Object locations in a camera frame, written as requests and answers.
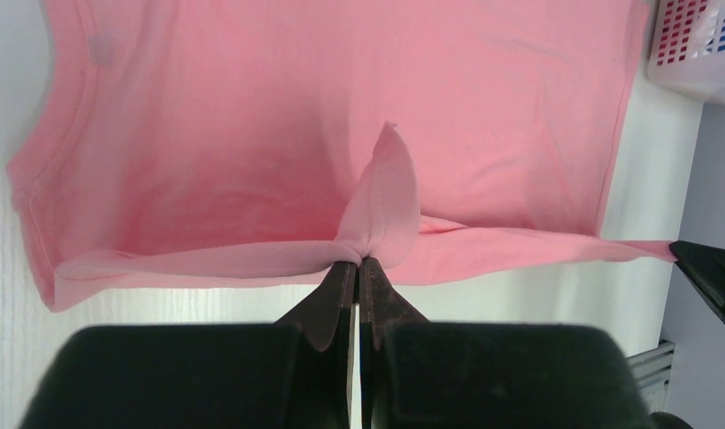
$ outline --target t-shirt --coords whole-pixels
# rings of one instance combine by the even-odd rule
[[[46,0],[55,68],[11,161],[54,311],[107,288],[425,285],[671,260],[599,238],[639,1]]]

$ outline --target white basket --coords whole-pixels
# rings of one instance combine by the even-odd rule
[[[661,0],[647,75],[725,105],[725,0]]]

